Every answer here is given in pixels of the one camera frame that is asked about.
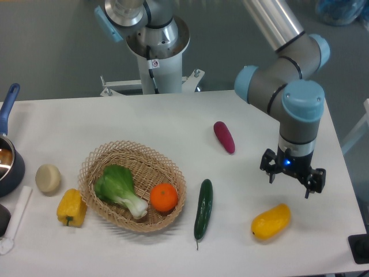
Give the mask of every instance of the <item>bell pepper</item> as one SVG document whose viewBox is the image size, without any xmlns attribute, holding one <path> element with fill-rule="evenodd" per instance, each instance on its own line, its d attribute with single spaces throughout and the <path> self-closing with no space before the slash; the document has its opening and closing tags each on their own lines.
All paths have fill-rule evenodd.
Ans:
<svg viewBox="0 0 369 277">
<path fill-rule="evenodd" d="M 69 189 L 59 203 L 57 209 L 58 220 L 66 226 L 81 227 L 86 210 L 87 205 L 82 201 L 80 191 Z"/>
</svg>

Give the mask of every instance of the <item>green cucumber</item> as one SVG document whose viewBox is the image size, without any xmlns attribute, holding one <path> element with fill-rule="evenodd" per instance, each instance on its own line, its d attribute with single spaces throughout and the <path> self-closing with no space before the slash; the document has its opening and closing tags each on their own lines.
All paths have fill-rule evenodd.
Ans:
<svg viewBox="0 0 369 277">
<path fill-rule="evenodd" d="M 194 235 L 198 250 L 198 240 L 201 239 L 208 228 L 210 214 L 213 205 L 213 185 L 209 179 L 205 179 L 200 188 L 198 197 L 197 214 L 194 227 Z"/>
</svg>

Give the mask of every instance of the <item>purple sweet potato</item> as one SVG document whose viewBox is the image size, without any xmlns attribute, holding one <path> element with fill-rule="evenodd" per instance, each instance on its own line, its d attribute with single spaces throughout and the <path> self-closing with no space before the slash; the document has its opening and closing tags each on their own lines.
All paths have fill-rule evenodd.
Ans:
<svg viewBox="0 0 369 277">
<path fill-rule="evenodd" d="M 222 121 L 216 122 L 214 124 L 214 132 L 224 149 L 229 154 L 233 154 L 236 150 L 235 143 L 225 123 Z"/>
</svg>

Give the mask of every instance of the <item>blue light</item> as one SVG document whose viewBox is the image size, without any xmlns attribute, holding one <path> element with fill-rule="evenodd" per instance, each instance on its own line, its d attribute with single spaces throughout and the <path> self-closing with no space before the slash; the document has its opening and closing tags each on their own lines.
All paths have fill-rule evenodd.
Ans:
<svg viewBox="0 0 369 277">
<path fill-rule="evenodd" d="M 291 161 L 288 159 L 285 159 L 283 164 L 284 166 L 289 166 L 291 164 Z"/>
</svg>

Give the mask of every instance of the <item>saucepan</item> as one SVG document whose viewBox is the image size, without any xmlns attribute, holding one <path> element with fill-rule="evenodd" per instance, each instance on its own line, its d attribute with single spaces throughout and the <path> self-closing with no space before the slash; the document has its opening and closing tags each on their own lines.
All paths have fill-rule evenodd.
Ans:
<svg viewBox="0 0 369 277">
<path fill-rule="evenodd" d="M 0 109 L 0 197 L 15 190 L 25 173 L 22 156 L 7 138 L 7 120 L 19 90 L 19 84 L 12 84 Z"/>
</svg>

